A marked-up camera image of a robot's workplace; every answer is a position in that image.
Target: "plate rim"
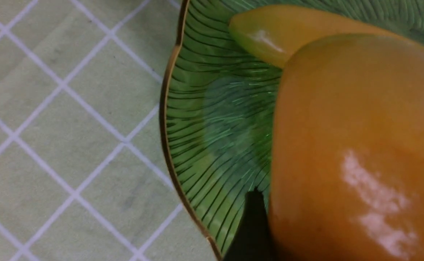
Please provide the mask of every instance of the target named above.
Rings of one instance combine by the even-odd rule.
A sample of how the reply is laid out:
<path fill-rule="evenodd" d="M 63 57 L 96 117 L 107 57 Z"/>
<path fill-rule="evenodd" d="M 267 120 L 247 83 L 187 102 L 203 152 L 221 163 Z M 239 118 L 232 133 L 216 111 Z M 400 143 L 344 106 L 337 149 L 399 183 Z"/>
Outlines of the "plate rim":
<path fill-rule="evenodd" d="M 185 210 L 188 212 L 189 216 L 192 218 L 196 226 L 199 228 L 202 236 L 207 240 L 207 242 L 212 247 L 215 258 L 217 261 L 222 260 L 222 253 L 220 252 L 215 239 L 212 237 L 207 228 L 202 224 L 199 218 L 196 215 L 196 212 L 191 206 L 191 203 L 187 199 L 181 184 L 178 181 L 177 172 L 175 170 L 172 154 L 170 153 L 170 145 L 168 142 L 167 135 L 167 98 L 168 91 L 170 89 L 170 80 L 172 79 L 172 73 L 175 68 L 175 64 L 178 58 L 178 55 L 182 48 L 182 42 L 184 38 L 184 27 L 186 23 L 186 17 L 188 13 L 190 0 L 182 0 L 181 7 L 179 11 L 178 25 L 177 25 L 177 37 L 175 41 L 175 46 L 173 47 L 172 53 L 167 63 L 167 67 L 164 73 L 164 79 L 162 80 L 162 87 L 160 91 L 160 101 L 159 101 L 159 127 L 160 127 L 160 140 L 162 143 L 162 151 L 164 153 L 165 163 L 167 164 L 168 173 L 172 179 L 173 187 L 179 196 L 181 203 Z"/>

